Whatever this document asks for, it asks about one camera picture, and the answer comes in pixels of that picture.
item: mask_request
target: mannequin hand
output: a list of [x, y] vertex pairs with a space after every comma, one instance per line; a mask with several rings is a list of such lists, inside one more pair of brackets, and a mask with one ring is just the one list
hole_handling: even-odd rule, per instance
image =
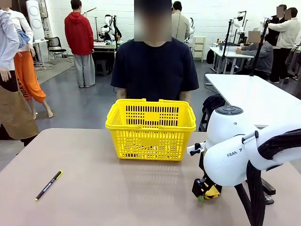
[[6, 68], [0, 67], [0, 74], [3, 81], [8, 81], [11, 78], [10, 72]]
[[236, 53], [236, 54], [243, 54], [243, 51], [242, 51], [240, 48], [237, 48], [237, 49], [235, 50], [235, 53]]
[[36, 55], [36, 52], [34, 51], [34, 48], [32, 47], [31, 44], [27, 44], [28, 49], [30, 51], [30, 53], [32, 54], [32, 57], [34, 57]]

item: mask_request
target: yellow plastic basket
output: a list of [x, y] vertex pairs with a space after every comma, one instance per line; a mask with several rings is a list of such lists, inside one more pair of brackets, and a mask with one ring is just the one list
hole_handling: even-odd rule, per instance
[[110, 109], [105, 126], [120, 159], [180, 161], [195, 121], [185, 101], [121, 99]]

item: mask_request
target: red hooded jacket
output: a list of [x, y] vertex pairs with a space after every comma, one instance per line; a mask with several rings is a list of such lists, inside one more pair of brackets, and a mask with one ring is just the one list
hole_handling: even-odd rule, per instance
[[78, 12], [65, 18], [65, 35], [73, 54], [89, 55], [94, 49], [94, 37], [90, 22]]

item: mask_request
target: person in red jacket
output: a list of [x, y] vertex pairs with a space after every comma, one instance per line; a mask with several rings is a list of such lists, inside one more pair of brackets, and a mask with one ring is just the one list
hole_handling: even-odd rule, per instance
[[81, 1], [71, 0], [71, 7], [73, 12], [65, 18], [65, 35], [74, 54], [78, 86], [89, 88], [95, 85], [93, 31], [88, 19], [81, 14]]

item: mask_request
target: pen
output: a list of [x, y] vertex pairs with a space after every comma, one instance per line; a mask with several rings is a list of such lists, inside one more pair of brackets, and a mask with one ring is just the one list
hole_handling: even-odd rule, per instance
[[63, 174], [63, 171], [58, 171], [58, 173], [50, 180], [50, 182], [44, 187], [44, 189], [38, 194], [38, 196], [35, 198], [35, 201], [39, 200], [40, 197], [50, 188], [50, 186], [57, 180], [61, 175]]

